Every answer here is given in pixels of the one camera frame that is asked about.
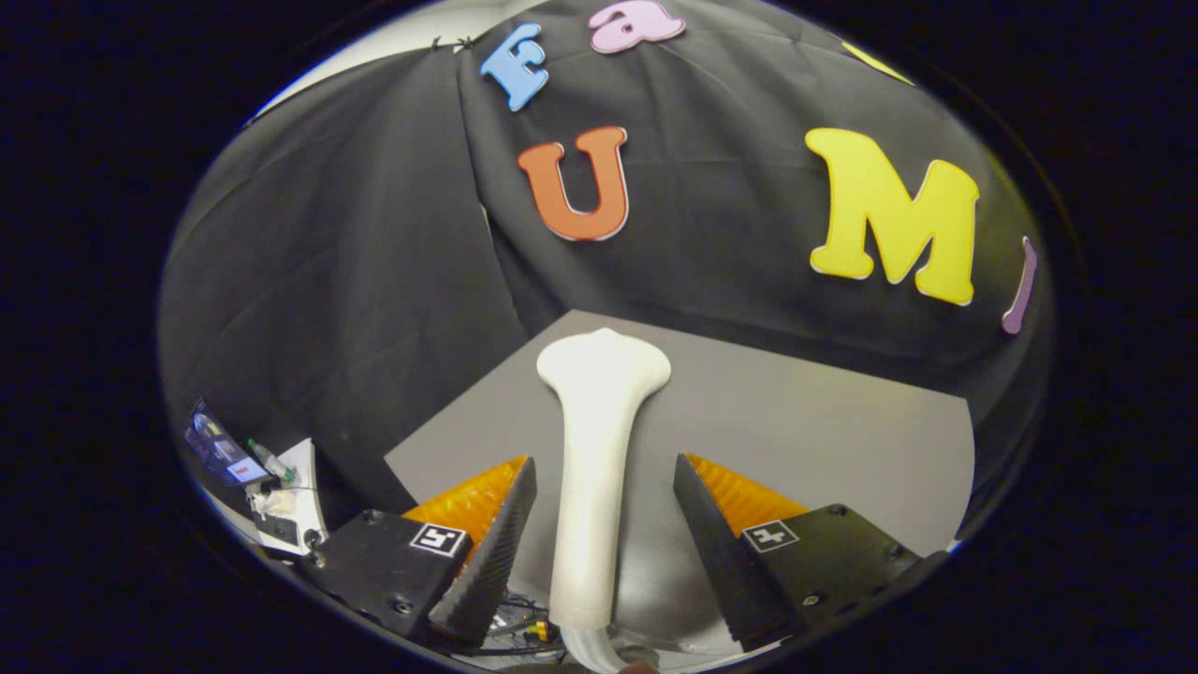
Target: yellow letter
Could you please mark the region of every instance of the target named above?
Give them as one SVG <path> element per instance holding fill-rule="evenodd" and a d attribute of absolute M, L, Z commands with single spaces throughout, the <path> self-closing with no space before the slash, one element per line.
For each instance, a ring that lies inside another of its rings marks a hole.
<path fill-rule="evenodd" d="M 927 265 L 915 272 L 915 287 L 954 304 L 973 299 L 969 272 L 978 183 L 966 171 L 933 160 L 912 199 L 872 138 L 841 128 L 816 128 L 807 132 L 806 141 L 828 162 L 831 184 L 828 242 L 811 251 L 812 268 L 847 278 L 870 275 L 873 259 L 865 254 L 869 221 L 887 280 L 906 278 L 931 242 Z"/>

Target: screen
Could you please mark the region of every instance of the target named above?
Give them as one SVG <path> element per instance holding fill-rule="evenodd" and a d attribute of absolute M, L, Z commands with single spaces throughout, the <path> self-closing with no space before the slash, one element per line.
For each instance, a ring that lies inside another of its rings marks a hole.
<path fill-rule="evenodd" d="M 219 475 L 225 485 L 252 485 L 271 476 L 225 432 L 204 399 L 192 411 L 183 438 L 204 466 Z"/>

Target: black bracket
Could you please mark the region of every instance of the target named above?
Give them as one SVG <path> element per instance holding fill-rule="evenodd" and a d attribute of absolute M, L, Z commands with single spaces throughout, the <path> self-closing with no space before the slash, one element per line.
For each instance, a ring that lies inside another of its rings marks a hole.
<path fill-rule="evenodd" d="M 300 570 L 358 615 L 425 640 L 429 612 L 472 545 L 460 529 L 368 510 L 304 557 Z"/>
<path fill-rule="evenodd" d="M 285 544 L 300 546 L 300 526 L 294 520 L 274 517 L 271 515 L 256 515 L 254 527 L 268 536 L 273 536 Z"/>
<path fill-rule="evenodd" d="M 537 464 L 530 457 L 513 480 L 474 558 L 429 613 L 429 623 L 441 636 L 459 645 L 483 643 L 507 593 L 520 536 L 536 499 Z"/>
<path fill-rule="evenodd" d="M 737 542 L 684 455 L 678 455 L 674 463 L 673 487 L 732 638 L 750 651 L 794 633 L 785 602 L 766 582 L 752 555 Z"/>
<path fill-rule="evenodd" d="M 750 527 L 740 544 L 809 629 L 854 612 L 921 559 L 840 504 Z"/>

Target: gray table surface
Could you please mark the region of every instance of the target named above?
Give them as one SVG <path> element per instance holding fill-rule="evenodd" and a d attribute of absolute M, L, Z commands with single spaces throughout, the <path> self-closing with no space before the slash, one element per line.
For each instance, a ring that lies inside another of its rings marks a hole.
<path fill-rule="evenodd" d="M 843 503 L 921 555 L 952 541 L 974 470 L 963 399 L 573 310 L 386 457 L 420 503 L 519 455 L 536 459 L 538 496 L 514 591 L 547 603 L 561 498 L 561 406 L 537 376 L 537 357 L 562 336 L 600 327 L 657 346 L 673 371 L 642 406 L 629 443 L 617 632 L 678 652 L 739 650 L 674 499 L 682 451 L 812 510 Z"/>

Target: foam letter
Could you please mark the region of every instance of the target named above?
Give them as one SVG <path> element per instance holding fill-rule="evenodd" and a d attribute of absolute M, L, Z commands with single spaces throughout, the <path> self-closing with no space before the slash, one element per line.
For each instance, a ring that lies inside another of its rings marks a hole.
<path fill-rule="evenodd" d="M 513 113 L 524 107 L 541 86 L 549 81 L 549 73 L 536 71 L 528 66 L 538 66 L 545 62 L 545 50 L 532 41 L 540 35 L 540 26 L 537 24 L 521 24 L 498 49 L 491 53 L 483 61 L 479 74 L 491 75 L 508 92 L 508 109 Z"/>
<path fill-rule="evenodd" d="M 1003 329 L 1008 334 L 1018 334 L 1023 327 L 1023 312 L 1028 310 L 1028 298 L 1031 297 L 1031 281 L 1036 277 L 1036 249 L 1031 239 L 1023 237 L 1023 273 L 1019 275 L 1019 289 L 1015 292 L 1011 308 L 1003 314 Z"/>
<path fill-rule="evenodd" d="M 870 66 L 871 68 L 873 68 L 873 69 L 876 69 L 878 72 L 884 72 L 884 73 L 889 74 L 890 77 L 897 79 L 897 80 L 906 81 L 907 84 L 910 84 L 912 86 L 915 86 L 915 84 L 912 80 L 909 80 L 906 77 L 898 74 L 890 66 L 883 63 L 882 61 L 875 59 L 873 56 L 866 54 L 865 51 L 861 51 L 860 49 L 858 49 L 857 47 L 853 47 L 848 42 L 841 42 L 840 45 L 843 47 L 845 49 L 848 49 L 849 54 L 857 56 L 858 59 L 861 60 L 861 62 L 864 62 L 865 65 Z"/>
<path fill-rule="evenodd" d="M 537 211 L 553 233 L 570 241 L 603 241 L 616 235 L 628 220 L 628 186 L 619 146 L 628 140 L 628 132 L 618 126 L 603 126 L 579 135 L 577 147 L 591 156 L 595 174 L 599 205 L 583 213 L 574 210 L 565 196 L 562 169 L 565 156 L 561 142 L 546 142 L 520 153 L 518 163 L 528 174 Z"/>
<path fill-rule="evenodd" d="M 615 54 L 642 40 L 670 40 L 686 28 L 686 22 L 671 17 L 658 2 L 629 0 L 599 10 L 587 25 L 599 29 L 591 37 L 591 47 L 600 54 Z"/>
<path fill-rule="evenodd" d="M 865 253 L 866 223 L 882 255 L 887 280 L 898 283 L 931 243 L 927 265 L 915 272 L 920 292 L 966 305 L 973 299 L 974 202 L 978 183 L 940 159 L 927 166 L 912 199 L 898 172 L 872 138 L 840 128 L 807 132 L 807 147 L 828 162 L 831 213 L 828 242 L 811 251 L 819 273 L 866 278 L 873 259 Z"/>

